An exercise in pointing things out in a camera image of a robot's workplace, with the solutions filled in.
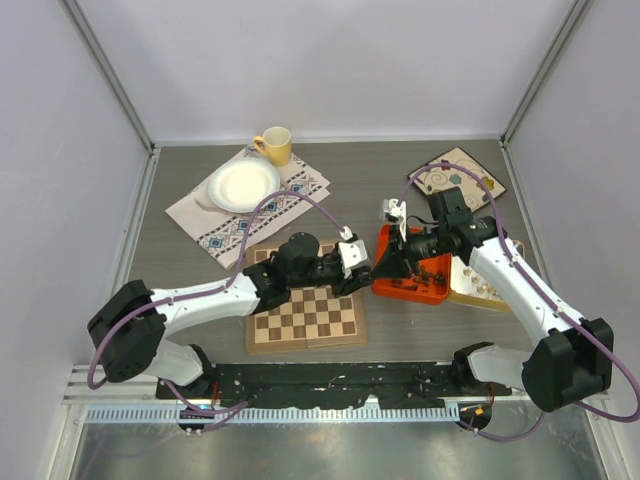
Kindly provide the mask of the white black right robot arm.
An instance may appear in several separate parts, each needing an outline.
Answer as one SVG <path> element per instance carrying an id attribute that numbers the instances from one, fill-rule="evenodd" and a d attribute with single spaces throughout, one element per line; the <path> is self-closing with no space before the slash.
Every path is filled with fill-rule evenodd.
<path id="1" fill-rule="evenodd" d="M 496 289 L 533 345 L 526 352 L 481 342 L 457 351 L 455 389 L 472 395 L 488 382 L 502 384 L 525 392 L 544 412 L 607 390 L 612 362 L 597 346 L 612 348 L 611 327 L 601 318 L 586 320 L 562 301 L 518 254 L 497 218 L 475 216 L 459 188 L 431 195 L 429 208 L 435 226 L 411 233 L 405 203 L 383 201 L 389 241 L 373 278 L 409 278 L 421 261 L 450 254 Z"/>

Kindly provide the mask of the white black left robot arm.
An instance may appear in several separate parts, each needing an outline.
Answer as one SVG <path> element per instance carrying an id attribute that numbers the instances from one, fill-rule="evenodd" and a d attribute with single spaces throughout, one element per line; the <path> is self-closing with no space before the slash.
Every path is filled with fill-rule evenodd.
<path id="1" fill-rule="evenodd" d="M 190 398 L 205 397 L 213 385 L 212 364 L 196 345 L 170 336 L 214 320 L 270 312 L 293 291 L 328 287 L 336 297 L 371 285 L 371 262 L 357 236 L 321 253 L 311 234 L 296 233 L 266 259 L 216 282 L 174 290 L 152 290 L 141 280 L 122 286 L 89 321 L 95 346 L 87 376 L 90 389 L 140 374 L 170 382 Z M 104 371 L 96 380 L 94 370 Z"/>

